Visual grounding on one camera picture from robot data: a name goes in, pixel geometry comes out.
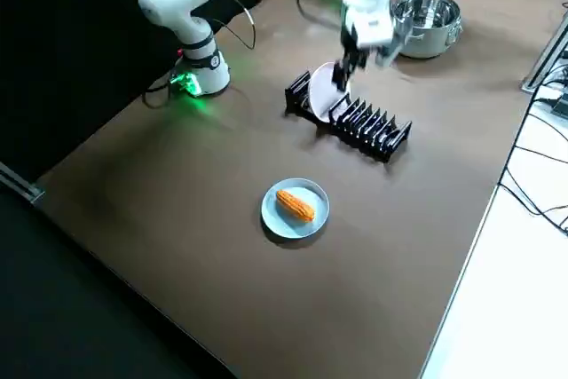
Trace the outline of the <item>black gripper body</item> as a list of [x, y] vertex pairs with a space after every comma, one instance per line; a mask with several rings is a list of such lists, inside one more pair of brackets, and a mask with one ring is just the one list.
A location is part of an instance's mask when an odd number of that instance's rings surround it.
[[376, 54], [376, 48], [388, 43], [394, 34], [390, 23], [375, 23], [374, 25], [351, 24], [342, 25], [341, 43], [346, 52], [366, 52]]

